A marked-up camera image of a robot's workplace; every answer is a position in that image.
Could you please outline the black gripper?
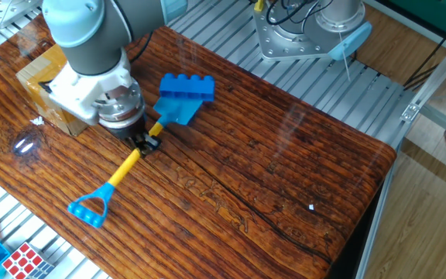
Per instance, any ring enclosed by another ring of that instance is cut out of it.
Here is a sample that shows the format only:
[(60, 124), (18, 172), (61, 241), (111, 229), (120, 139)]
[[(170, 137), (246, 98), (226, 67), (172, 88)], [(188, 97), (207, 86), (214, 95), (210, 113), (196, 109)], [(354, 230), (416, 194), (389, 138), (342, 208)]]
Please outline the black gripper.
[(150, 136), (146, 132), (146, 117), (144, 115), (126, 127), (118, 129), (110, 128), (110, 133), (118, 139), (123, 141), (129, 139), (130, 146), (134, 150), (138, 150), (141, 156), (146, 155), (146, 149), (156, 150), (161, 144), (161, 139), (157, 136)]

